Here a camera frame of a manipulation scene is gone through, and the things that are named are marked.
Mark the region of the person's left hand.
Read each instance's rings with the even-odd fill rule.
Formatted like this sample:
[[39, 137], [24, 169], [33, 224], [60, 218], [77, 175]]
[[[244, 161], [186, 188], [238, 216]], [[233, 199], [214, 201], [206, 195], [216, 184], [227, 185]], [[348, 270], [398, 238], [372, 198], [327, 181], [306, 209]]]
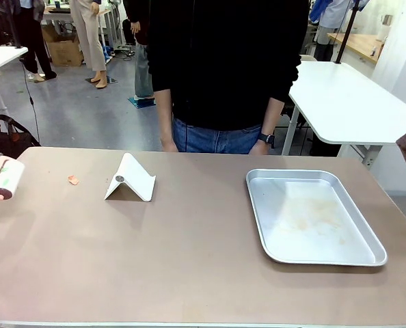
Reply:
[[262, 140], [258, 140], [249, 151], [249, 155], [268, 155], [271, 145]]

